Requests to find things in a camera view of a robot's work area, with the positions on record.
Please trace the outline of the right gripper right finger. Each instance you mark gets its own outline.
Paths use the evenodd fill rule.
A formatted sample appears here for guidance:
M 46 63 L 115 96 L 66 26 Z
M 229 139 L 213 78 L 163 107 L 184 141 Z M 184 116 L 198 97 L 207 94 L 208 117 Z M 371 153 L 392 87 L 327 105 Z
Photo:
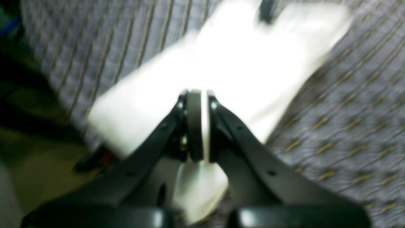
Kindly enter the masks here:
M 207 92 L 209 160 L 227 176 L 227 228 L 370 228 L 366 211 L 295 172 Z

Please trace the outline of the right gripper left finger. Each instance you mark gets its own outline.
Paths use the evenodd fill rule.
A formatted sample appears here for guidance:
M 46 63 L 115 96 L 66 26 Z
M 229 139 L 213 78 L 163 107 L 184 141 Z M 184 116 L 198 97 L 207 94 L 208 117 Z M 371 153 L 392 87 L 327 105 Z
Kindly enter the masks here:
M 183 91 L 148 138 L 110 172 L 26 215 L 22 228 L 173 228 L 181 164 L 204 159 L 201 91 Z

